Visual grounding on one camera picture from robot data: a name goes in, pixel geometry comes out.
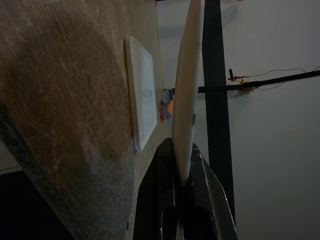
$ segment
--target black rod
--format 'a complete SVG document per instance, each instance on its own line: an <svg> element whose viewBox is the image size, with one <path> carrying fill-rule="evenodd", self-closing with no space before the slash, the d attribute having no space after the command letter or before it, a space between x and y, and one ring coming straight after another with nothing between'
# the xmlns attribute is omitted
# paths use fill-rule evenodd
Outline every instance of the black rod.
<svg viewBox="0 0 320 240"><path fill-rule="evenodd" d="M215 92L223 92L223 91L237 91L243 89L256 89L261 86L270 85L270 84L278 84L278 83L285 83L294 80L302 80L302 79L309 79L320 76L320 70L317 71L310 71L307 73L301 73L296 75L290 76L283 76L278 78L273 78L269 80L263 81L249 81L242 84L237 85L226 85L226 86L200 86L198 88L199 94L210 94Z"/></svg>

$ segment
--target wood grain surface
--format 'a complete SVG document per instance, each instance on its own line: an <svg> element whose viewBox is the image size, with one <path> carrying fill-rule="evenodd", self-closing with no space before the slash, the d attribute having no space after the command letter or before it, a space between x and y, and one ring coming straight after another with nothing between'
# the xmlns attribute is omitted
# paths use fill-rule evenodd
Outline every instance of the wood grain surface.
<svg viewBox="0 0 320 240"><path fill-rule="evenodd" d="M159 101L155 0L0 0L0 137L78 240L132 239L139 184L169 136L158 120L134 150L129 36L153 56Z"/></svg>

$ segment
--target cable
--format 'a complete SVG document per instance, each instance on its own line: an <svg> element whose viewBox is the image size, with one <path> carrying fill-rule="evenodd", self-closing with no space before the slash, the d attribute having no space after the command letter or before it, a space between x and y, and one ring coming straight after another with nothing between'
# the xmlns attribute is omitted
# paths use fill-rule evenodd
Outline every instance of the cable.
<svg viewBox="0 0 320 240"><path fill-rule="evenodd" d="M304 72L305 74L307 73L305 70L303 70L303 69L301 69L301 68L291 68L291 69L276 69L276 70L267 71L267 72L264 73L264 74L252 75L252 76L243 76L243 77L247 79L247 78L264 76L264 75L266 75L266 74L268 74L268 73L271 73L271 72L277 72L277 71L292 71L292 70L300 70L300 71Z"/></svg>
<svg viewBox="0 0 320 240"><path fill-rule="evenodd" d="M260 89L260 88L257 87L257 89L258 89L258 90L270 90L270 89L275 89L275 88L277 88L277 87L280 87L280 86L281 86L282 84L284 84L284 83L285 83L285 81L282 82L282 83L280 83L278 86L273 86L273 87L266 88L266 89Z"/></svg>
<svg viewBox="0 0 320 240"><path fill-rule="evenodd" d="M320 68L320 66L316 67L316 68L313 69L311 72L314 72L314 71L317 70L318 68Z"/></svg>

